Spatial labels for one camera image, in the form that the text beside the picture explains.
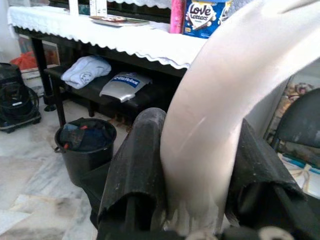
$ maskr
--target electrical cord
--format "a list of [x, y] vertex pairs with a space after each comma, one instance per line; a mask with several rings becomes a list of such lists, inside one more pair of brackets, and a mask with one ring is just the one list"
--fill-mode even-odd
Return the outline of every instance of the electrical cord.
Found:
[[0, 89], [0, 118], [16, 126], [39, 112], [39, 97], [31, 88], [13, 83]]

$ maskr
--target bucket handle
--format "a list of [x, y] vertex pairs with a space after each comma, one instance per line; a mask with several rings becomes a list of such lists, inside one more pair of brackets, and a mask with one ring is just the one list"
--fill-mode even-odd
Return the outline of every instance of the bucket handle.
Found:
[[55, 149], [54, 149], [54, 152], [56, 153], [56, 154], [62, 154], [62, 153], [65, 153], [66, 151], [64, 151], [63, 149], [61, 149], [60, 147], [56, 147]]

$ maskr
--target black chair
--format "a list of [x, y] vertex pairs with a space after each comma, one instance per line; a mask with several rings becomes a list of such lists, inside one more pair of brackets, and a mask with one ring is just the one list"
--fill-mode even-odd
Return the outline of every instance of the black chair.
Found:
[[320, 149], [320, 88], [297, 99], [284, 113], [271, 147], [277, 151], [280, 141]]

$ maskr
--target black bucket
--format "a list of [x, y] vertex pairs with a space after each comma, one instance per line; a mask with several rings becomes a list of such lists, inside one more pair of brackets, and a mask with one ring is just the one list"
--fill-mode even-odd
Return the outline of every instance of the black bucket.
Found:
[[85, 120], [102, 123], [106, 129], [110, 130], [112, 141], [106, 146], [94, 151], [74, 151], [64, 149], [60, 143], [60, 133], [63, 127], [60, 127], [54, 136], [55, 143], [57, 144], [54, 151], [56, 153], [62, 153], [70, 180], [78, 187], [81, 186], [80, 179], [84, 174], [111, 161], [114, 153], [114, 141], [117, 136], [117, 131], [111, 123], [96, 118], [87, 118]]

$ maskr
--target blue package label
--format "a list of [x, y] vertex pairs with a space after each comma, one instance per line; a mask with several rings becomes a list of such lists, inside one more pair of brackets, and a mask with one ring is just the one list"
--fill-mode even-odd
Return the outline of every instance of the blue package label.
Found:
[[183, 34], [208, 39], [227, 19], [231, 1], [186, 0]]
[[115, 76], [112, 80], [112, 82], [122, 82], [125, 84], [129, 84], [132, 87], [136, 88], [140, 81], [131, 77], [127, 77], [127, 76]]

